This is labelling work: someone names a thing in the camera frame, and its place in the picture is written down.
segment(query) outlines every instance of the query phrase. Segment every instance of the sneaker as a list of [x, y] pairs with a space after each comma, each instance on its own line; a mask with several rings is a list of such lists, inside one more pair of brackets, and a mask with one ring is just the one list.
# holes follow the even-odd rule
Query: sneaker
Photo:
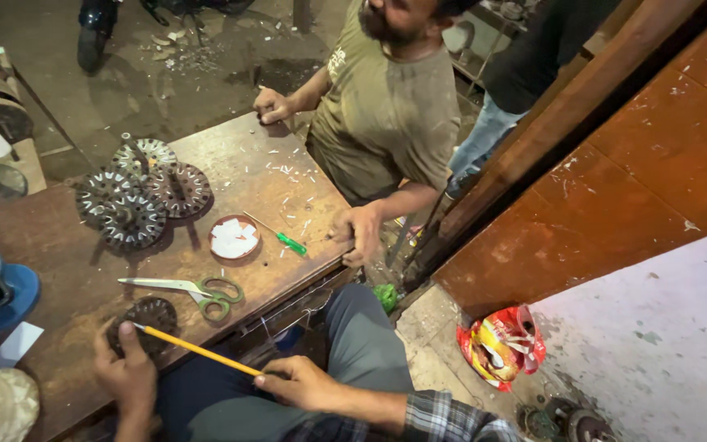
[[476, 169], [466, 169], [459, 178], [451, 177], [444, 193], [447, 198], [457, 200], [463, 196], [463, 189], [466, 189], [471, 180], [479, 173]]

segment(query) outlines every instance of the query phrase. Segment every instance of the blue jeans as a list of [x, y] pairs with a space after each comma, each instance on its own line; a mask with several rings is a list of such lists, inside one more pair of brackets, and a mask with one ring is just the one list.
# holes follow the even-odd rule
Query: blue jeans
[[480, 167], [476, 164], [477, 160], [480, 157], [487, 160], [493, 153], [496, 142], [526, 113], [505, 112], [496, 106], [489, 94], [485, 93], [485, 102], [476, 119], [474, 130], [449, 160], [448, 167], [452, 169], [452, 179], [449, 186], [458, 185], [459, 179], [466, 174], [478, 172]]

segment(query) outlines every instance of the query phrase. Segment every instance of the green scissors handle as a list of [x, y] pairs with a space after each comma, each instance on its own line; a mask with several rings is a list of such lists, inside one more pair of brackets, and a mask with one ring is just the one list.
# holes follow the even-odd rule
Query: green scissors handle
[[[232, 286], [234, 289], [236, 289], [236, 296], [231, 297], [228, 293], [223, 292], [221, 289], [210, 287], [209, 283], [215, 281], [223, 282], [224, 284]], [[236, 284], [234, 281], [230, 280], [227, 277], [210, 276], [206, 279], [203, 279], [202, 281], [196, 282], [196, 286], [198, 286], [201, 292], [208, 293], [214, 298], [214, 300], [217, 301], [225, 300], [230, 303], [236, 303], [241, 301], [244, 297], [244, 290], [241, 288], [241, 286], [239, 286], [239, 284]]]
[[201, 316], [203, 316], [207, 321], [221, 321], [222, 318], [228, 315], [228, 310], [230, 310], [231, 307], [228, 306], [227, 302], [217, 298], [209, 299], [205, 296], [202, 297], [203, 299], [197, 301], [198, 309], [201, 311]]

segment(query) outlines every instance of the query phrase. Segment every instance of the hand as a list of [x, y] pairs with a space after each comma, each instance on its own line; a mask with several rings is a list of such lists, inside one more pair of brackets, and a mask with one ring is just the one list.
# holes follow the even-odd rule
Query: hand
[[255, 98], [253, 109], [258, 112], [263, 124], [285, 120], [295, 113], [290, 98], [286, 98], [276, 90], [268, 87], [261, 90], [261, 93]]
[[130, 321], [119, 326], [119, 341], [124, 351], [124, 359], [119, 359], [105, 338], [109, 325], [110, 322], [103, 326], [94, 338], [94, 373], [103, 388], [116, 399], [123, 417], [149, 418], [157, 396], [157, 369], [144, 353]]
[[329, 237], [338, 242], [355, 238], [354, 249], [342, 256], [342, 263], [349, 267], [364, 265], [381, 244], [381, 211], [374, 201], [366, 206], [352, 207], [336, 218]]
[[281, 403], [291, 407], [307, 411], [331, 411], [344, 396], [344, 386], [306, 356], [274, 359], [263, 371], [284, 374], [288, 380], [273, 374], [263, 374], [255, 377], [255, 386], [270, 392]]

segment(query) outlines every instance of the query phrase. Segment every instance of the yellow pencil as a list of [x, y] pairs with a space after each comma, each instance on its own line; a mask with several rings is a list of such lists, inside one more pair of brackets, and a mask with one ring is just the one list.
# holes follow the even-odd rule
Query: yellow pencil
[[258, 376], [259, 374], [263, 374], [261, 371], [252, 369], [246, 365], [242, 365], [242, 364], [238, 363], [237, 361], [232, 361], [231, 359], [220, 356], [217, 353], [212, 353], [209, 350], [207, 350], [206, 348], [201, 348], [197, 345], [192, 345], [187, 341], [183, 341], [183, 340], [179, 339], [178, 337], [171, 336], [170, 334], [165, 334], [156, 328], [149, 327], [149, 326], [144, 327], [141, 324], [136, 324], [135, 322], [133, 322], [133, 325], [135, 327], [138, 327], [139, 329], [142, 329], [144, 331], [144, 333], [146, 333], [146, 334], [151, 334], [152, 336], [159, 337], [163, 341], [171, 342], [173, 345], [178, 345], [179, 347], [187, 348], [191, 352], [195, 352], [201, 356], [208, 357], [209, 359], [212, 359], [212, 360], [215, 360], [219, 363], [225, 364], [228, 367], [235, 368], [239, 371], [242, 371], [247, 374], [251, 374], [253, 376]]

